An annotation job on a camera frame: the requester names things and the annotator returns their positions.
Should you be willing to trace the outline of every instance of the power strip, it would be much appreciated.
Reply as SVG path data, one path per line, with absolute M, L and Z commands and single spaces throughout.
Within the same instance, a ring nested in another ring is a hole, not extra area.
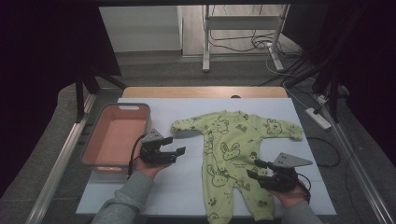
M 332 125 L 326 120 L 324 119 L 319 113 L 315 114 L 314 113 L 314 108 L 309 108 L 305 110 L 305 113 L 311 117 L 311 119 L 313 119 L 319 126 L 320 128 L 322 128 L 323 130 L 329 130 Z

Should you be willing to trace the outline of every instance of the wooden floor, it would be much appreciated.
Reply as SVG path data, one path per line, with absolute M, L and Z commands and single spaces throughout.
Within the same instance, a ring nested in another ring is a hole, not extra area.
M 247 16 L 247 15 L 266 15 L 266 16 L 278 16 L 282 9 L 281 5 L 217 5 L 210 6 L 209 13 L 214 16 Z M 204 16 L 205 16 L 205 6 L 183 6 L 182 7 L 182 17 L 183 17 L 183 55 L 202 55 L 204 47 Z M 211 54 L 267 54 L 267 49 L 257 49 L 254 48 L 251 43 L 251 37 L 256 36 L 257 41 L 271 40 L 266 37 L 259 37 L 259 35 L 269 35 L 274 33 L 274 30 L 221 30 L 221 31 L 211 31 L 211 36 L 209 37 L 210 53 Z M 238 39 L 227 39 L 222 40 L 222 38 L 234 38 L 234 37 L 247 37 Z M 285 51 L 295 51 L 298 50 L 292 41 L 287 39 L 285 36 L 279 38 L 279 42 L 282 44 L 282 49 Z

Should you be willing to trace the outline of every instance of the table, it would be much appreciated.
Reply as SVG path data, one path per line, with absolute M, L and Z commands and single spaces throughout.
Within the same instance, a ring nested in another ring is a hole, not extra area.
M 241 96 L 242 99 L 230 99 L 235 95 Z M 280 87 L 132 87 L 124 91 L 119 102 L 148 104 L 151 107 L 152 125 L 163 136 L 170 134 L 169 127 L 172 120 L 180 119 L 180 116 L 189 118 L 214 109 L 228 111 L 241 109 L 249 114 L 255 113 L 267 118 L 299 123 L 291 99 L 287 98 L 285 90 Z M 170 148 L 187 145 L 186 154 L 180 157 L 176 164 L 158 174 L 155 179 L 157 184 L 148 197 L 147 209 L 142 211 L 143 215 L 147 217 L 205 216 L 201 179 L 203 143 L 202 136 L 174 140 Z M 288 138 L 265 139 L 261 154 L 265 155 L 268 161 L 273 161 L 280 150 L 314 162 L 313 166 L 299 167 L 296 170 L 308 176 L 312 183 L 311 205 L 314 212 L 318 215 L 335 215 L 329 194 L 305 137 L 302 142 L 293 142 Z M 122 187 L 125 181 L 125 175 L 92 171 L 77 213 L 95 214 L 106 200 L 114 197 L 114 191 Z M 233 191 L 233 197 L 233 216 L 251 217 L 244 199 L 236 189 Z M 282 216 L 282 210 L 280 202 L 276 201 L 276 217 Z

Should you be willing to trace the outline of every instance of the plastic bin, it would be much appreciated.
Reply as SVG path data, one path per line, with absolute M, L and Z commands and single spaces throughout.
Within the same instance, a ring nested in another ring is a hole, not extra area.
M 146 104 L 109 104 L 94 123 L 81 161 L 96 172 L 127 173 L 135 141 L 151 129 Z

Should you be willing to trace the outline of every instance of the baby onesie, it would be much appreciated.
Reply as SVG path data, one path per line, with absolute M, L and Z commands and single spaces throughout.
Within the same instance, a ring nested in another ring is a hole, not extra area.
M 233 216 L 233 188 L 243 195 L 254 219 L 274 219 L 273 196 L 248 177 L 247 170 L 266 175 L 255 166 L 262 139 L 302 140 L 303 129 L 291 122 L 262 118 L 242 111 L 220 111 L 176 120 L 171 132 L 193 130 L 204 135 L 202 167 L 205 210 L 210 224 L 226 224 Z

